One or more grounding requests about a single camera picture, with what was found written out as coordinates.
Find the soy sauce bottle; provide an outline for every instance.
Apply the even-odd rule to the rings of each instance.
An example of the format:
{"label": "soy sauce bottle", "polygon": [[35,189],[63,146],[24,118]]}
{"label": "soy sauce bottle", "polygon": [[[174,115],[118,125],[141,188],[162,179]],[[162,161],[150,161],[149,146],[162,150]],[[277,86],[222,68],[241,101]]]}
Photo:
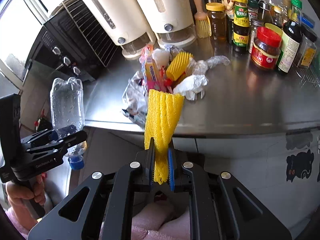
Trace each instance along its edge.
{"label": "soy sauce bottle", "polygon": [[303,39],[301,33],[302,2],[300,0],[291,0],[291,3],[291,15],[282,29],[281,52],[276,64],[280,73],[288,73]]}
{"label": "soy sauce bottle", "polygon": [[247,52],[249,42],[248,0],[235,0],[235,17],[233,20],[233,49],[239,53]]}

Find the yellow foam sleeve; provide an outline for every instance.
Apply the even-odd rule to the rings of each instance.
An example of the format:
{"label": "yellow foam sleeve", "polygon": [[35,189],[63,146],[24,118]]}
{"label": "yellow foam sleeve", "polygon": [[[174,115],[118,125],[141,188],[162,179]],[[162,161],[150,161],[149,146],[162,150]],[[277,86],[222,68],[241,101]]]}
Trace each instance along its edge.
{"label": "yellow foam sleeve", "polygon": [[162,184],[168,179],[168,145],[178,124],[184,96],[149,90],[148,115],[144,132],[144,147],[155,141],[154,181]]}
{"label": "yellow foam sleeve", "polygon": [[190,57],[193,57],[191,53],[179,52],[166,71],[167,78],[176,81],[186,71]]}

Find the red lid jar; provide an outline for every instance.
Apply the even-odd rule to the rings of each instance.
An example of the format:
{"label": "red lid jar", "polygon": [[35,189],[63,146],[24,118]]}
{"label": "red lid jar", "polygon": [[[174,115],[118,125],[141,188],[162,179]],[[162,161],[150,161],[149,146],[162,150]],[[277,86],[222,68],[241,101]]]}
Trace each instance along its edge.
{"label": "red lid jar", "polygon": [[280,55],[281,40],[275,31],[259,27],[251,53],[255,65],[265,70],[273,70]]}

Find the empty plastic bottle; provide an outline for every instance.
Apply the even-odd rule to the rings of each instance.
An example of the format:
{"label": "empty plastic bottle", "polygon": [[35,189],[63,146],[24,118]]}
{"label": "empty plastic bottle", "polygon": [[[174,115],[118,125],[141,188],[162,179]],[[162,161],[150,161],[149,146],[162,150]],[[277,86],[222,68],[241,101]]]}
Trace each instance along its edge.
{"label": "empty plastic bottle", "polygon": [[[83,87],[80,79],[74,77],[67,81],[56,78],[50,91],[52,125],[59,139],[80,131],[84,127]],[[82,154],[86,142],[68,149],[65,155],[73,170],[84,167]]]}

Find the white rice dispenser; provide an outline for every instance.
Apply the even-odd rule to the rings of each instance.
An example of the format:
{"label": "white rice dispenser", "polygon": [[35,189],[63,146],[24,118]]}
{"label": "white rice dispenser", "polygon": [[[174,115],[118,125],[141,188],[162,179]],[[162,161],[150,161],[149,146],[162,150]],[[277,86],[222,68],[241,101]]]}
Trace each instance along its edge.
{"label": "white rice dispenser", "polygon": [[137,0],[83,0],[127,59],[137,59],[156,37]]}
{"label": "white rice dispenser", "polygon": [[137,0],[159,45],[184,47],[196,40],[189,0]]}

